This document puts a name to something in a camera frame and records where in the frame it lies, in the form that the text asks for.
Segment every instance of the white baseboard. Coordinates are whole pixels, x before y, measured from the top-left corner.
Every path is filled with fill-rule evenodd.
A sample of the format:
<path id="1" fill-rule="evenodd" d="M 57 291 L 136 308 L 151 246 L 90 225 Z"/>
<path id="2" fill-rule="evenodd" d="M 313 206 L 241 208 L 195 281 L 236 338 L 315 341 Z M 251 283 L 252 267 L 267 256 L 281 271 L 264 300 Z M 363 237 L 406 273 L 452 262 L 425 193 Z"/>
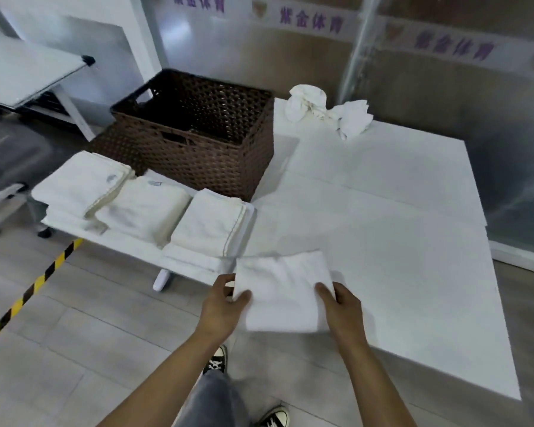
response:
<path id="1" fill-rule="evenodd" d="M 489 241 L 492 258 L 506 264 L 534 271 L 534 252 Z"/>

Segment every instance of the black sneaker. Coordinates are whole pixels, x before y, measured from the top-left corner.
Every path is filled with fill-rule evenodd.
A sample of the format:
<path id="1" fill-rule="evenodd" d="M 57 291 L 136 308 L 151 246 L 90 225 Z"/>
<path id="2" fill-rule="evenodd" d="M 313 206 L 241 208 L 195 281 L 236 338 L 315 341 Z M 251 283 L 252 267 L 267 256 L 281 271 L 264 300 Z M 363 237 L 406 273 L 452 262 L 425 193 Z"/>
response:
<path id="1" fill-rule="evenodd" d="M 217 348 L 216 353 L 214 353 L 214 356 L 210 361 L 208 361 L 208 364 L 204 367 L 203 375 L 205 375 L 210 370 L 219 370 L 222 373 L 225 373 L 225 371 L 228 368 L 228 349 L 225 347 L 225 345 L 221 345 L 219 348 Z"/>
<path id="2" fill-rule="evenodd" d="M 257 423 L 260 427 L 289 427 L 289 411 L 284 406 L 270 410 Z"/>

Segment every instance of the basket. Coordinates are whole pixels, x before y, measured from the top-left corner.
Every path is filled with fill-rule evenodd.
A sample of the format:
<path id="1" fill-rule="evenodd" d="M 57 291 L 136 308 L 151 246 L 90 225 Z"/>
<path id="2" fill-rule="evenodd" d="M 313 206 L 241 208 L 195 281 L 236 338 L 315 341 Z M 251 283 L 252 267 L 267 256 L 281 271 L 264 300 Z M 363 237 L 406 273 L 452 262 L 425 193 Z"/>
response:
<path id="1" fill-rule="evenodd" d="M 110 125 L 103 133 L 93 139 L 85 148 L 109 159 L 129 165 L 136 175 L 146 172 L 148 166 L 136 146 L 134 139 L 126 135 L 118 127 L 118 123 Z"/>
<path id="2" fill-rule="evenodd" d="M 150 169 L 250 201 L 274 154 L 273 106 L 271 92 L 166 69 L 111 111 Z"/>

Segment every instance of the hazard tape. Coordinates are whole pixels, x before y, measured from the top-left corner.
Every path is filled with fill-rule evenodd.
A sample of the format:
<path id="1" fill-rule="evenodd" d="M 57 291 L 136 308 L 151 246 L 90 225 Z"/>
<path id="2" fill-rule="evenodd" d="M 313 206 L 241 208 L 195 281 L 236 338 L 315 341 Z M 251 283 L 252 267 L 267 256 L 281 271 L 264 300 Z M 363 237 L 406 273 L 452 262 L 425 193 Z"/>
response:
<path id="1" fill-rule="evenodd" d="M 36 279 L 36 281 L 28 288 L 26 292 L 24 292 L 24 295 L 14 303 L 14 305 L 6 312 L 4 316 L 0 319 L 0 331 L 4 329 L 4 327 L 12 320 L 14 316 L 16 316 L 22 306 L 26 304 L 30 298 L 41 288 L 44 283 L 51 277 L 51 275 L 57 270 L 67 258 L 69 258 L 69 255 L 72 254 L 75 249 L 77 249 L 80 244 L 83 243 L 82 238 L 78 238 L 74 240 L 64 251 L 61 253 L 57 259 L 48 266 L 48 269 L 45 270 L 45 272 Z"/>

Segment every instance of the black corner cap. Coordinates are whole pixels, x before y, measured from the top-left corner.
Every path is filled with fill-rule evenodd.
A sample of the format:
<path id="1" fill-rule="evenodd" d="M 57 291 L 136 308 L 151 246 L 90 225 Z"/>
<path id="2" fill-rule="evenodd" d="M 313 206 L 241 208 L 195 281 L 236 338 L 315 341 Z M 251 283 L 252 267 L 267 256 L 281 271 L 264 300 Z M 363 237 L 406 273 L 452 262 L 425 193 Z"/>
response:
<path id="1" fill-rule="evenodd" d="M 89 67 L 95 64 L 95 58 L 93 58 L 91 55 L 82 55 L 81 59 L 83 60 L 83 63 L 87 64 Z"/>

